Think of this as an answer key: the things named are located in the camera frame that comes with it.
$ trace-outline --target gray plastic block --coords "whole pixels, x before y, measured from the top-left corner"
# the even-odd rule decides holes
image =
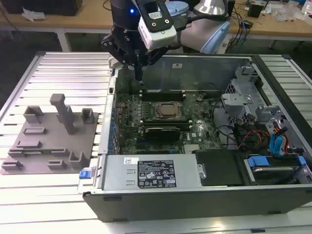
[[[36,127],[28,122],[17,137],[13,147],[8,152],[8,160],[18,160],[23,165],[23,170],[6,171],[1,169],[0,174],[66,174],[79,173],[83,167],[89,166],[96,126],[98,122],[98,113],[93,113],[94,123],[84,124],[81,113],[73,113],[73,124],[75,134],[69,135],[64,125],[58,121],[57,113],[44,113],[38,116],[40,124]],[[24,134],[26,129],[45,128],[45,134]],[[18,148],[19,142],[40,142],[37,148]],[[73,152],[74,158],[69,158],[70,152]],[[85,157],[80,160],[80,154],[83,152]],[[50,169],[47,167],[49,160],[63,160],[66,168]]]
[[[42,115],[43,112],[41,111],[39,106],[28,106],[24,112],[24,117],[30,125],[39,124],[39,116]]]
[[[33,127],[33,128],[25,128],[24,135],[38,135],[38,134],[45,134],[46,129],[44,127]]]
[[[40,146],[41,146],[41,142],[38,140],[34,140],[34,141],[24,140],[24,141],[18,142],[16,147],[29,149],[29,148],[40,148]]]
[[[11,158],[16,157],[26,157],[26,155],[23,153],[23,149],[16,149],[16,150],[9,150],[8,155],[11,156]]]
[[[69,151],[66,148],[61,149],[44,149],[44,148],[32,148],[32,149],[10,149],[9,155],[17,153],[23,154],[24,156],[31,156],[31,155],[54,155],[54,156],[69,156]]]
[[[67,167],[63,160],[49,160],[47,166],[50,170],[61,170]]]
[[[70,152],[68,149],[55,149],[51,151],[51,154],[54,155],[55,157],[68,157]]]
[[[2,168],[6,171],[21,171],[23,169],[23,165],[17,160],[4,161],[2,163]]]
[[[79,157],[76,157],[74,152],[70,152],[68,162],[72,168],[81,169],[88,166],[88,160],[86,159],[83,152],[80,152]]]
[[[94,123],[94,114],[91,108],[81,110],[81,119],[84,124]]]
[[[64,124],[68,134],[74,134],[73,112],[70,107],[65,106],[64,101],[64,94],[52,94],[50,98],[51,105],[55,106],[58,111],[59,122]]]

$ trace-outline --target motherboard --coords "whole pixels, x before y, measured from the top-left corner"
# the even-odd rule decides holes
[[[212,119],[217,100],[204,97],[204,93],[189,92],[169,101],[163,95],[148,98],[117,93],[119,154],[191,154],[221,148]]]

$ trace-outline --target warning label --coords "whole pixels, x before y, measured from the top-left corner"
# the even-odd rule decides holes
[[[137,162],[137,185],[141,189],[176,187],[173,160]]]

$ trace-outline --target chip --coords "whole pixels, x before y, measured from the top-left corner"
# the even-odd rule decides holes
[[[157,102],[154,104],[156,118],[180,118],[181,103],[179,102]]]

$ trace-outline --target computer case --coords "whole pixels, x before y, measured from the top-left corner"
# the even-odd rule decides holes
[[[82,0],[0,0],[10,14],[21,14],[23,7],[51,15],[75,16]]]

